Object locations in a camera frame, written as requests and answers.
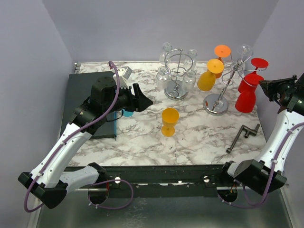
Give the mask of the blue plastic wine glass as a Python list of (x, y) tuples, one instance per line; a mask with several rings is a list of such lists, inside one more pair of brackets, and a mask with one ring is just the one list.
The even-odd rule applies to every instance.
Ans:
[(134, 112), (131, 111), (126, 111), (126, 110), (122, 110), (122, 114), (124, 117), (131, 117), (133, 115)]

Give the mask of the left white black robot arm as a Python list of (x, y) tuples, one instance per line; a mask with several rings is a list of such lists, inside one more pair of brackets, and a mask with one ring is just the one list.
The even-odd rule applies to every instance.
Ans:
[(64, 170), (76, 152), (106, 123), (108, 114), (122, 109), (142, 112), (153, 104), (137, 83), (132, 88), (120, 88), (112, 76), (102, 76), (92, 85), (90, 96), (75, 109), (61, 137), (31, 172), (22, 172), (19, 182), (49, 209), (58, 206), (65, 196), (78, 188), (102, 187), (105, 170), (93, 162), (84, 168), (65, 174)]

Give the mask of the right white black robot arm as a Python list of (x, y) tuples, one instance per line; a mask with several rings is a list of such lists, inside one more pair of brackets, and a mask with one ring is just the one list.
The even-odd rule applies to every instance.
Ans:
[(280, 105), (275, 127), (256, 158), (225, 163), (218, 180), (224, 186), (238, 181), (265, 197), (286, 183), (282, 175), (285, 160), (304, 128), (304, 77), (262, 80), (259, 84), (269, 100)]

